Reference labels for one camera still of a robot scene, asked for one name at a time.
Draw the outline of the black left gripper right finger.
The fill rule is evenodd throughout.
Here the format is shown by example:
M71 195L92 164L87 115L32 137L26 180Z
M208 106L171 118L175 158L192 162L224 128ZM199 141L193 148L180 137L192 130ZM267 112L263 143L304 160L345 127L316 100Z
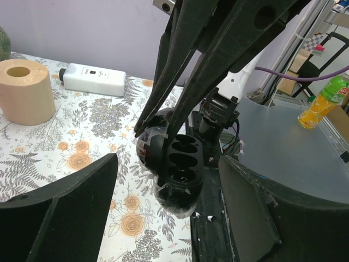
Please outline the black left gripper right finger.
M299 192L223 155L222 192L240 261L348 261L348 205Z

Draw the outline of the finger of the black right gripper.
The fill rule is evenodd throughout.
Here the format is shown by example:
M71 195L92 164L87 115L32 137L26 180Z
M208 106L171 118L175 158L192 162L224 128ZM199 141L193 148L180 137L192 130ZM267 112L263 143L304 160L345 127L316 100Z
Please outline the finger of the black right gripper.
M138 137L168 97L191 60L218 1L176 1L160 39L153 90L134 128Z
M172 141L191 110L229 71L239 72L308 4L308 1L218 1L197 44L201 53L171 117Z

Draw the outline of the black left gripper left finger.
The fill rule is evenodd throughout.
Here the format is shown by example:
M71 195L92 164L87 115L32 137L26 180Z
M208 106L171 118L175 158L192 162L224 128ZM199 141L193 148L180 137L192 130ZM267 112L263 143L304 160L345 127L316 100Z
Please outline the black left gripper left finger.
M117 173L109 153L1 203L1 261L97 261Z

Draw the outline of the black earbud charging case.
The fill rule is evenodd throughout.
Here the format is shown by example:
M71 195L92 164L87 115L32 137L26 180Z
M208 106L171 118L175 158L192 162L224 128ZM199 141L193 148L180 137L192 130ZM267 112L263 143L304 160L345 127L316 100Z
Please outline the black earbud charging case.
M178 134L167 142L173 110L159 110L137 139L140 162L153 174L154 195L160 206L179 219L194 212L203 182L202 144Z

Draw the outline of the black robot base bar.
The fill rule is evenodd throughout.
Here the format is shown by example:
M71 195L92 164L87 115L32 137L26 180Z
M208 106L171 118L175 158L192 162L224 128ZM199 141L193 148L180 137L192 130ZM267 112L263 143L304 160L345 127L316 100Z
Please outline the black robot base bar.
M190 217L192 261L240 261L221 187L220 141L204 141L201 153L204 182Z

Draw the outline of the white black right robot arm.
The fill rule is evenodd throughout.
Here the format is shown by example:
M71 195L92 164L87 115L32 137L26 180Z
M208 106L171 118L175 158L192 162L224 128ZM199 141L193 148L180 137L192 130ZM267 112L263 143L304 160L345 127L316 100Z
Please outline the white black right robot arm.
M348 204L253 172L219 146L238 126L243 75L307 1L154 1L169 15L134 128L155 196L188 217L192 261L348 261Z

